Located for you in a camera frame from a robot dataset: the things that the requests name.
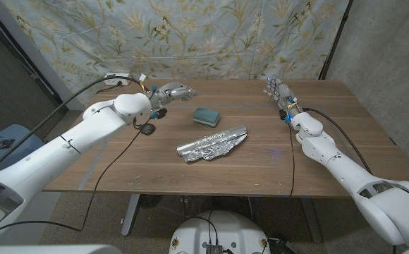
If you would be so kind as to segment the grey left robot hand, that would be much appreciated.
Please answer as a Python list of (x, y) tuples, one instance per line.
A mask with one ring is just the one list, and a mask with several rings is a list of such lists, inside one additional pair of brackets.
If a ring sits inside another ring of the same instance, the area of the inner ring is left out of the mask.
[(198, 96), (198, 91), (180, 82), (170, 82), (160, 88), (157, 88), (152, 95), (149, 96), (152, 110), (163, 108), (174, 100), (187, 101)]

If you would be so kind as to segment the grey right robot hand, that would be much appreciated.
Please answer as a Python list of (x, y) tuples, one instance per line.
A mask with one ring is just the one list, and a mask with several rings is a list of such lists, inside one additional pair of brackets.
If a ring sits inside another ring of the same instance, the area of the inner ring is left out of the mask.
[(302, 112), (294, 92), (275, 75), (267, 78), (267, 88), (264, 93), (277, 103), (279, 116), (286, 123), (290, 123), (297, 114)]

